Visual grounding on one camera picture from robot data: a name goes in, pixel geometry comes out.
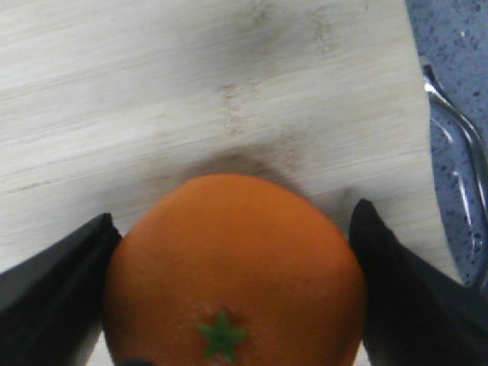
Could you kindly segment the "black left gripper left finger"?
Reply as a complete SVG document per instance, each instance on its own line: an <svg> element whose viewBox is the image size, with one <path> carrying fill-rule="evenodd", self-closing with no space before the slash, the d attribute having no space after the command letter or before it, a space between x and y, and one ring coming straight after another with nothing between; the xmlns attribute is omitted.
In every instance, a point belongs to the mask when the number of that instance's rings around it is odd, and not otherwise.
<svg viewBox="0 0 488 366"><path fill-rule="evenodd" d="M112 216L103 213L1 274L3 365L87 364L120 240Z"/></svg>

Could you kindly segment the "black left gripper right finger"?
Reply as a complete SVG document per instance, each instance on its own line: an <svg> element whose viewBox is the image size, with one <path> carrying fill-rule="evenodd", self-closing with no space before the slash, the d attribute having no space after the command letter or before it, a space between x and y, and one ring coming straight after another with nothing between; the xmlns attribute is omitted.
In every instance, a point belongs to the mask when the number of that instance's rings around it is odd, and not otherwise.
<svg viewBox="0 0 488 366"><path fill-rule="evenodd" d="M372 365L485 365L487 299L403 246L374 205L352 212L349 242L368 288Z"/></svg>

